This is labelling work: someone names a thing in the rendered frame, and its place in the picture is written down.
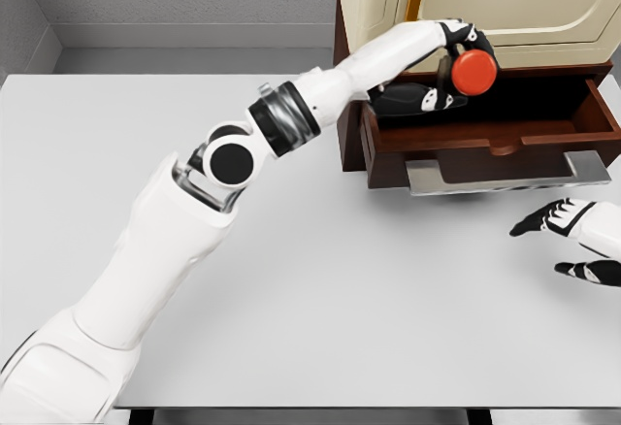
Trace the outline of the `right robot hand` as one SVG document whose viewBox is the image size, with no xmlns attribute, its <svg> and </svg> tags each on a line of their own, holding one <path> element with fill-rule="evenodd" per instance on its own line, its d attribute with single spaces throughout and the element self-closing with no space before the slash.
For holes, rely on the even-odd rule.
<svg viewBox="0 0 621 425">
<path fill-rule="evenodd" d="M 578 242 L 601 258 L 561 262 L 554 271 L 597 285 L 621 287 L 621 206 L 609 202 L 563 198 L 544 205 L 517 222 L 512 237 L 548 231 Z"/>
</svg>

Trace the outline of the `brown cabinet with cream doors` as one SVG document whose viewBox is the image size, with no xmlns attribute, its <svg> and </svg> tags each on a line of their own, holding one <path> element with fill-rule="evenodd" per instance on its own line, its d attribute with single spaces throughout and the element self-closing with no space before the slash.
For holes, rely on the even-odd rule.
<svg viewBox="0 0 621 425">
<path fill-rule="evenodd" d="M 459 17 L 482 30 L 500 64 L 497 78 L 587 76 L 602 81 L 621 45 L 621 0 L 337 0 L 334 58 L 345 59 L 394 25 Z M 338 123 L 345 171 L 366 169 L 362 102 Z"/>
</svg>

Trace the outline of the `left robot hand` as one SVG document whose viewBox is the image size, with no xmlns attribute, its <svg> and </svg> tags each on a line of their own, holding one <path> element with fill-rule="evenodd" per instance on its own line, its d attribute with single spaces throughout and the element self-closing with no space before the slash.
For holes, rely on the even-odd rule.
<svg viewBox="0 0 621 425">
<path fill-rule="evenodd" d="M 403 22 L 376 40 L 386 62 L 396 61 L 406 70 L 443 48 L 447 54 L 480 49 L 491 54 L 500 66 L 486 35 L 461 19 Z M 463 107 L 471 96 L 446 91 L 439 83 L 383 82 L 368 91 L 370 105 L 379 118 L 428 114 Z"/>
</svg>

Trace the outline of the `red round button switch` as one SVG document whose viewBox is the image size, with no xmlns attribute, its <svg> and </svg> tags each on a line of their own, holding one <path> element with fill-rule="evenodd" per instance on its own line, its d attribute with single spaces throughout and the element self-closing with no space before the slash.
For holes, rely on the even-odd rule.
<svg viewBox="0 0 621 425">
<path fill-rule="evenodd" d="M 448 54 L 438 68 L 440 85 L 450 92 L 465 96 L 478 96 L 494 84 L 498 65 L 494 57 L 480 49 Z"/>
</svg>

